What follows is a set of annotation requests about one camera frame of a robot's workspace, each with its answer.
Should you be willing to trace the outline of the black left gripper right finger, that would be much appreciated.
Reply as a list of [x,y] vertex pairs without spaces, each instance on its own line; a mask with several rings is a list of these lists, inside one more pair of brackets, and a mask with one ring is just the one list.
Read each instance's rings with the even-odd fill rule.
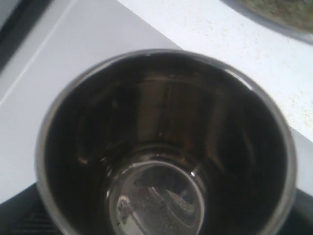
[[313,197],[297,189],[293,206],[297,235],[313,235]]

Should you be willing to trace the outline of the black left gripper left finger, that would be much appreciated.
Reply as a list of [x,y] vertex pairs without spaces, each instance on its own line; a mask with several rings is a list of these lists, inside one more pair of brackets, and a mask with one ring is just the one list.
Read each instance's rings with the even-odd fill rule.
[[59,235],[35,184],[0,205],[2,235]]

